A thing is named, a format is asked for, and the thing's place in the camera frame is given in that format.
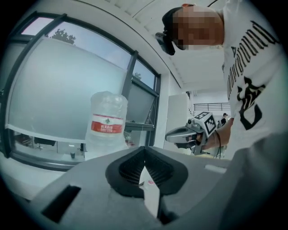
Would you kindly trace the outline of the clear water jug red label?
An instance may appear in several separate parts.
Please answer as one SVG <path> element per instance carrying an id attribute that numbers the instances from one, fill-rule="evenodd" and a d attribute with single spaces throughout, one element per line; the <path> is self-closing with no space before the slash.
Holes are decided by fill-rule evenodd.
<path id="1" fill-rule="evenodd" d="M 85 135 L 86 161 L 128 149 L 124 137 L 127 99 L 109 91 L 92 95 Z"/>

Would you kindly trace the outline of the person in white shirt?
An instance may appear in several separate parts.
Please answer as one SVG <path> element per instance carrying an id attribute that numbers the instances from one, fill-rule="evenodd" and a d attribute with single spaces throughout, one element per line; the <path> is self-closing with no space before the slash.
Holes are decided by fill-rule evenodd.
<path id="1" fill-rule="evenodd" d="M 225 158 L 270 134 L 256 99 L 284 64 L 284 49 L 249 0 L 227 0 L 222 66 L 233 124 Z"/>

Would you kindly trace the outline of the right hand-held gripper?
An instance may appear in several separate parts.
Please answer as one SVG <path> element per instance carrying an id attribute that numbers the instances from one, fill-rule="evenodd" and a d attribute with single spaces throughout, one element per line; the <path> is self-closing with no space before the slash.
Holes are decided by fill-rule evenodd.
<path id="1" fill-rule="evenodd" d="M 216 122 L 211 112 L 201 112 L 188 119 L 186 126 L 175 128 L 165 135 L 165 140 L 171 143 L 188 143 L 194 155 L 201 155 L 203 146 L 216 130 Z"/>

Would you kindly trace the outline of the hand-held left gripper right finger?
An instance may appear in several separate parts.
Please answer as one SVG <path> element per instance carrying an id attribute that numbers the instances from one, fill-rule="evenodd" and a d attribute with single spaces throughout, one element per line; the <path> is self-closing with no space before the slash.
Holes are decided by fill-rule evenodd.
<path id="1" fill-rule="evenodd" d="M 218 185 L 229 160 L 156 147 L 146 147 L 144 159 L 159 189 L 158 216 L 144 230 L 222 230 L 227 198 Z"/>

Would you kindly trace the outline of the white locker cabinet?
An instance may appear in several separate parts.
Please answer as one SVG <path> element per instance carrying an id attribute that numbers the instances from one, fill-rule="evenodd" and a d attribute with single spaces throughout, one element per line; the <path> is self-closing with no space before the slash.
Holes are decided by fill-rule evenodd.
<path id="1" fill-rule="evenodd" d="M 170 96 L 168 99 L 166 132 L 185 126 L 192 115 L 190 99 L 186 93 Z"/>

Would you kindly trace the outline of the person's right forearm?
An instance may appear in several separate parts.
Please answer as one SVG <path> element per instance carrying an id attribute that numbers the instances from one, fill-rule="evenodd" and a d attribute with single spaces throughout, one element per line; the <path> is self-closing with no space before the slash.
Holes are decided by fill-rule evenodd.
<path id="1" fill-rule="evenodd" d="M 212 136 L 212 147 L 226 146 L 229 143 L 231 127 L 233 125 L 234 118 L 230 118 L 224 126 L 216 130 Z"/>

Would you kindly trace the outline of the black framed window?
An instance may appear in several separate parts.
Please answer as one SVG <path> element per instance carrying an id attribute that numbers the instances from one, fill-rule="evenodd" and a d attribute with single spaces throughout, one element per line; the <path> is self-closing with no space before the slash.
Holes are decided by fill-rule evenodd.
<path id="1" fill-rule="evenodd" d="M 35 11 L 8 36 L 0 64 L 0 151 L 40 168 L 71 168 L 84 160 L 90 99 L 104 91 L 128 101 L 126 144 L 151 146 L 160 82 L 136 49 L 102 29 Z"/>

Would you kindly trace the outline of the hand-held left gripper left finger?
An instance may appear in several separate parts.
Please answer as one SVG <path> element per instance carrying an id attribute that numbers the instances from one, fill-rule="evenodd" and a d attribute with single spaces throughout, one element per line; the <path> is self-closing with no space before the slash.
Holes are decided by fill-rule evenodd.
<path id="1" fill-rule="evenodd" d="M 77 164 L 30 203 L 51 230 L 156 230 L 162 226 L 144 204 L 139 187 L 144 148 Z"/>

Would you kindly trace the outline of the person's right hand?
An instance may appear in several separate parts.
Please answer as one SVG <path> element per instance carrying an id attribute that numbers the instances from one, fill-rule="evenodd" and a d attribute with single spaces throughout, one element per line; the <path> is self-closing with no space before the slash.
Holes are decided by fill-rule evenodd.
<path id="1" fill-rule="evenodd" d="M 219 146 L 219 140 L 218 140 L 216 132 L 214 132 L 208 139 L 204 138 L 203 133 L 198 133 L 196 137 L 196 143 L 197 144 L 202 143 L 203 150 L 208 150 L 210 148 Z"/>

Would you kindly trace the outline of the black railing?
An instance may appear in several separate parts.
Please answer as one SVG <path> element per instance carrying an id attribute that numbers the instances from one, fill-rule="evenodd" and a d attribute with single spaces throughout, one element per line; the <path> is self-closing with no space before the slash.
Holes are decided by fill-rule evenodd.
<path id="1" fill-rule="evenodd" d="M 229 103 L 196 103 L 194 111 L 229 111 Z"/>

